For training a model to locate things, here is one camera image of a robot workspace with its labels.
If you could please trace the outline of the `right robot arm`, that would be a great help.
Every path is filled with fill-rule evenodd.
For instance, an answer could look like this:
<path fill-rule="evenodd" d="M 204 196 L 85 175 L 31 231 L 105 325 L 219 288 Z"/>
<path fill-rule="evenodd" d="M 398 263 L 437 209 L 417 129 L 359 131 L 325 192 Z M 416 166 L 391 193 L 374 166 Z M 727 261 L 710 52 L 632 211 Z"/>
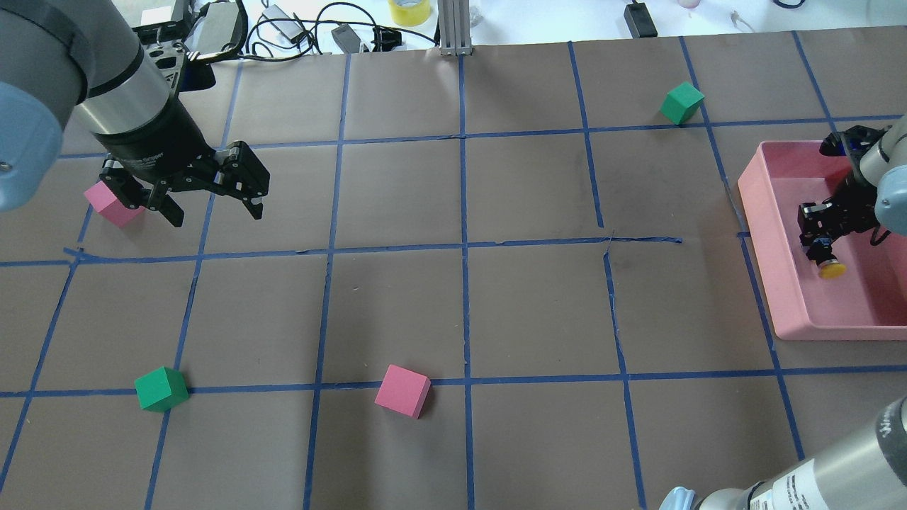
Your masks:
<path fill-rule="evenodd" d="M 738 179 L 781 340 L 905 339 L 905 120 L 766 141 Z M 903 509 L 905 398 L 779 475 L 663 509 Z"/>

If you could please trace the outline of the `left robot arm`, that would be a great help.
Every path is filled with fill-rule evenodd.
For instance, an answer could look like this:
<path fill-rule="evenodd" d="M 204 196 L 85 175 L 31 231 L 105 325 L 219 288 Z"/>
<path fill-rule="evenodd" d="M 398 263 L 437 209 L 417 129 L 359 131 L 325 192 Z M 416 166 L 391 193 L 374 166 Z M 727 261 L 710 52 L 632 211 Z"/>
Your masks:
<path fill-rule="evenodd" d="M 175 52 L 169 79 L 111 1 L 2 3 L 2 210 L 35 196 L 75 118 L 108 151 L 100 183 L 129 210 L 161 213 L 172 226 L 184 210 L 172 196 L 210 191 L 262 218 L 270 174 L 246 142 L 217 151 L 179 100 L 213 85 L 210 65 L 236 58 L 247 39 L 237 3 L 235 33 L 213 54 Z"/>

